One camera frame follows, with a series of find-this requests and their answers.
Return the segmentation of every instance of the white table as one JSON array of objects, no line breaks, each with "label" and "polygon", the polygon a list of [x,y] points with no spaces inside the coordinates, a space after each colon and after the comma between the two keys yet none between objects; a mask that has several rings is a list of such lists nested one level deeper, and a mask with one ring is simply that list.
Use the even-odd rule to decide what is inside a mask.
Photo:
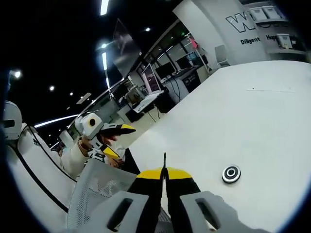
[{"label": "white table", "polygon": [[[311,177],[311,65],[256,62],[221,68],[131,146],[140,170],[189,172],[201,191],[223,197],[251,228],[280,230]],[[222,181],[228,165],[241,169]],[[167,200],[162,198],[162,207]]]}]

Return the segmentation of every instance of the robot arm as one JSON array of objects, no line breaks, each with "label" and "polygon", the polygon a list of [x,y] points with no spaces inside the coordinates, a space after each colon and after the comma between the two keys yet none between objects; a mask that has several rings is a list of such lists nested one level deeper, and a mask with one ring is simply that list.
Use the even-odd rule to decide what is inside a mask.
[{"label": "robot arm", "polygon": [[75,127],[82,135],[89,139],[93,149],[99,154],[105,154],[110,158],[119,158],[108,145],[101,142],[100,135],[112,136],[133,133],[136,130],[130,125],[117,125],[104,123],[95,113],[90,113],[85,117],[78,117],[75,120]]}]

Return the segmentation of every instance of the white pillar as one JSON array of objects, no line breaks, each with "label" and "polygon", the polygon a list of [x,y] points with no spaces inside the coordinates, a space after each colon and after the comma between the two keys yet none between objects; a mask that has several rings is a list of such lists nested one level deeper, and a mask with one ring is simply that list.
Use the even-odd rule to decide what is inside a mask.
[{"label": "white pillar", "polygon": [[67,130],[64,130],[60,133],[59,138],[65,144],[67,148],[71,148],[74,145],[74,141]]}]

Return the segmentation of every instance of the computer screen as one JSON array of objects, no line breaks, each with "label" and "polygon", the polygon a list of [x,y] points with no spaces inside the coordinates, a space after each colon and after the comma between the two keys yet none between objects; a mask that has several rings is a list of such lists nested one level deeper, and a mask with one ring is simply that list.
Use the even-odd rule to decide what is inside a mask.
[{"label": "computer screen", "polygon": [[175,72],[174,67],[170,62],[160,66],[159,68],[155,69],[156,73],[159,75],[160,79],[164,79],[167,76],[171,75],[172,73]]},{"label": "computer screen", "polygon": [[152,94],[154,92],[160,91],[160,86],[157,82],[157,78],[155,76],[154,71],[152,70],[151,65],[149,64],[145,70],[141,74],[142,79],[145,82],[147,91],[149,94]]},{"label": "computer screen", "polygon": [[184,56],[180,59],[177,60],[177,64],[179,65],[179,67],[181,69],[186,69],[186,68],[190,68],[191,67],[191,64],[187,58],[187,56]]}]

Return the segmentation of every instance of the floor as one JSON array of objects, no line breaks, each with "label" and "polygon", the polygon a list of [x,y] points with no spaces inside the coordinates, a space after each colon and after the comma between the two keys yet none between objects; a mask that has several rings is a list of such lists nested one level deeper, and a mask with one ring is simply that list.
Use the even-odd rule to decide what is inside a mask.
[{"label": "floor", "polygon": [[[136,132],[131,134],[122,135],[118,138],[117,145],[121,145],[124,148],[128,148],[136,139],[138,139],[144,132],[146,132],[149,128],[151,128],[154,124],[159,122],[161,118],[165,117],[164,113],[159,112],[159,117],[157,115],[157,108],[149,111],[150,115],[153,117],[155,122],[151,119],[151,117],[146,113],[141,119],[136,122],[133,122],[131,126],[136,129]],[[121,118],[116,118],[113,120],[115,124],[123,124],[124,121]]]}]

